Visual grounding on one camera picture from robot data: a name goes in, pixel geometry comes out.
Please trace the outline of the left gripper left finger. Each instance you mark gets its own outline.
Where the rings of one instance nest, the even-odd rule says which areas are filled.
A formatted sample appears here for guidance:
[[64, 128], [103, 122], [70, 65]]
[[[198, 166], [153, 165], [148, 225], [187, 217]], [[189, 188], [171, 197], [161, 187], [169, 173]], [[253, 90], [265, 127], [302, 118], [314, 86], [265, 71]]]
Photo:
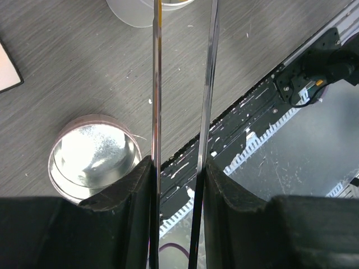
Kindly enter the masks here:
[[2, 268], [145, 268], [151, 157], [75, 205], [60, 197], [1, 199]]

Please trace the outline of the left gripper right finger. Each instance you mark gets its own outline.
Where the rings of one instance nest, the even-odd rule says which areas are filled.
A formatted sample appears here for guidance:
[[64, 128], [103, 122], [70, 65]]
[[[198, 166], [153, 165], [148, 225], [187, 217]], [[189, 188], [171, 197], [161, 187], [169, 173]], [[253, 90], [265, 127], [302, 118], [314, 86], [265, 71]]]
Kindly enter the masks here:
[[264, 201], [206, 164], [208, 268], [357, 268], [358, 200], [275, 196]]

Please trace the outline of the pink metal bowl container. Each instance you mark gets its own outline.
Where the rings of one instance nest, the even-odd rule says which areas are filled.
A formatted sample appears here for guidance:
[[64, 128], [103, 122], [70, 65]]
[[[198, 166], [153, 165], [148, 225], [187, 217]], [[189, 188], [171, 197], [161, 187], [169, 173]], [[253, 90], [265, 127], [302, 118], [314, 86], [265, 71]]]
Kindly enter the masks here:
[[60, 131], [48, 158], [56, 191], [79, 204], [122, 179], [141, 161], [134, 135], [116, 118], [89, 114]]

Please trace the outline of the metal tongs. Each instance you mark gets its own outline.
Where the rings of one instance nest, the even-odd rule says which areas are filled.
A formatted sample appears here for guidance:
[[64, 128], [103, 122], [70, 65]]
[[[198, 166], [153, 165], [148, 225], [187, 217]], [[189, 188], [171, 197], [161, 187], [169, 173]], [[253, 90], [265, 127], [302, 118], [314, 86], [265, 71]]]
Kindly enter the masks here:
[[[208, 55], [206, 61], [205, 85], [201, 112], [199, 152], [197, 158], [196, 188], [192, 216], [188, 268], [197, 267], [202, 201], [208, 157], [211, 105], [215, 67], [219, 42], [219, 1], [212, 1], [209, 27]], [[153, 19], [153, 97], [152, 97], [152, 141], [151, 141], [151, 209], [150, 209], [150, 253], [149, 267], [159, 267], [160, 227], [160, 173], [161, 173], [161, 127], [162, 127], [162, 2], [154, 1]]]

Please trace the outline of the tall white cylinder container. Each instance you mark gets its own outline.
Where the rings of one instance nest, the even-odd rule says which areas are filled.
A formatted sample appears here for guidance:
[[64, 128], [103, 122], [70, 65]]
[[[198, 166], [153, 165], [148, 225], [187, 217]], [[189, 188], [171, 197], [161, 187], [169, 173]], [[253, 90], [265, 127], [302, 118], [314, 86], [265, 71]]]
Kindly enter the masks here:
[[[124, 23], [136, 27], [151, 27], [154, 18], [154, 1], [151, 0], [106, 0], [111, 11]], [[193, 0], [161, 1], [162, 15], [184, 8]]]

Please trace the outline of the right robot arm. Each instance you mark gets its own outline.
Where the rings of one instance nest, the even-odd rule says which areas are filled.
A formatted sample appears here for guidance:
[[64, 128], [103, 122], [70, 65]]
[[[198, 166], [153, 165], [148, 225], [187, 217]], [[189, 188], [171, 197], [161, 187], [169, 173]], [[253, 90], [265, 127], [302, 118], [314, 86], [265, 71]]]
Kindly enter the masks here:
[[349, 40], [338, 49], [313, 51], [305, 56], [302, 71], [309, 80], [358, 85], [358, 40]]

